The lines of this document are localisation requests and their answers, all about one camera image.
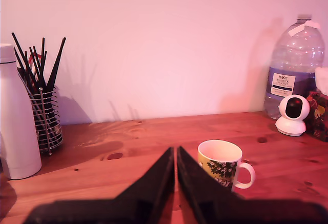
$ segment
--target bottle label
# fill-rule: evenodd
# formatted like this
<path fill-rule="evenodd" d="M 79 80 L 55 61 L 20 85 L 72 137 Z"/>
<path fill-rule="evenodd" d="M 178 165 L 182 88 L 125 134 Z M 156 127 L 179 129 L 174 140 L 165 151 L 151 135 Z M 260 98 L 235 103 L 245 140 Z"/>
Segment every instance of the bottle label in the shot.
<path fill-rule="evenodd" d="M 295 76 L 274 73 L 270 92 L 281 97 L 287 97 L 293 94 L 294 83 Z"/>
<path fill-rule="evenodd" d="M 314 73 L 294 72 L 281 69 L 269 69 L 266 95 L 282 100 L 292 94 L 307 96 L 309 91 L 315 90 Z"/>

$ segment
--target tissue box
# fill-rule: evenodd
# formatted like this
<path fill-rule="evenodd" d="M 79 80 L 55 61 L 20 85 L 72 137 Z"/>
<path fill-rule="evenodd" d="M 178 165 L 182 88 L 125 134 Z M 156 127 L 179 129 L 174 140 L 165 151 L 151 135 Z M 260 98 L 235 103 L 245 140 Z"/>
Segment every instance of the tissue box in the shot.
<path fill-rule="evenodd" d="M 310 103 L 309 115 L 304 120 L 306 132 L 328 142 L 328 96 L 311 91 L 306 99 Z"/>

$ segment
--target white security camera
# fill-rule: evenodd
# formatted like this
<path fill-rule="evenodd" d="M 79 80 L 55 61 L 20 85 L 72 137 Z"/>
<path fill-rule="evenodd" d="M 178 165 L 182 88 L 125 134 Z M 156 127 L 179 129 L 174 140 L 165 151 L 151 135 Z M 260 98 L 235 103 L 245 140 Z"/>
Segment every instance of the white security camera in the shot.
<path fill-rule="evenodd" d="M 281 117 L 276 121 L 280 133 L 300 136 L 306 131 L 303 120 L 310 112 L 309 102 L 300 95 L 289 95 L 279 105 Z"/>

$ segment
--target water bottle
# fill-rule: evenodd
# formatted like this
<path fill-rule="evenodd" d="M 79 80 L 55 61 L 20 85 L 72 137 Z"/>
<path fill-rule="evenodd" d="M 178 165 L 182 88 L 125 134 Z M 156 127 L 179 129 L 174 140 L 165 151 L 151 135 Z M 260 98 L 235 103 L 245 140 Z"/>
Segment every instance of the water bottle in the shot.
<path fill-rule="evenodd" d="M 291 94 L 307 97 L 315 90 L 314 70 L 322 66 L 324 42 L 311 15 L 299 15 L 278 40 L 269 69 L 264 111 L 278 119 L 280 101 Z"/>
<path fill-rule="evenodd" d="M 10 44 L 0 44 L 0 133 L 1 163 L 8 178 L 22 179 L 40 170 L 31 101 Z"/>

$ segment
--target mug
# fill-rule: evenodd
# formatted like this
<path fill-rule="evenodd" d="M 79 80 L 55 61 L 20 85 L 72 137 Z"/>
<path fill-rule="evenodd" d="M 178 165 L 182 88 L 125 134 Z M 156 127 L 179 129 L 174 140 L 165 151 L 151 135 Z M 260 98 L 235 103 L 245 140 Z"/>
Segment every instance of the mug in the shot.
<path fill-rule="evenodd" d="M 255 180 L 255 171 L 249 164 L 241 162 L 242 150 L 223 140 L 207 140 L 198 146 L 198 163 L 217 182 L 233 191 L 235 187 L 249 188 Z M 245 168 L 251 175 L 249 183 L 237 181 L 238 171 Z"/>

